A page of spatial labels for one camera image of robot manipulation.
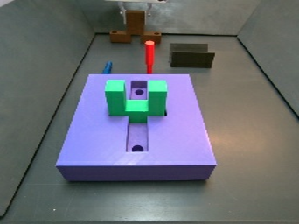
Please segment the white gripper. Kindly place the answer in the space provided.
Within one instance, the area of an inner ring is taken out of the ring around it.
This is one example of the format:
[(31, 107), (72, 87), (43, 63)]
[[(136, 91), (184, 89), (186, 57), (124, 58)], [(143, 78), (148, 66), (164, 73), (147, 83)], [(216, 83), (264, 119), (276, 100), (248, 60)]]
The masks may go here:
[(119, 2), (118, 6), (120, 9), (120, 15), (123, 16), (124, 19), (124, 24), (127, 24), (127, 9), (126, 9), (126, 4), (124, 2), (128, 3), (147, 3), (147, 9), (146, 9), (146, 15), (151, 17), (151, 10), (152, 10), (152, 3), (167, 3), (168, 0), (104, 0), (108, 2)]

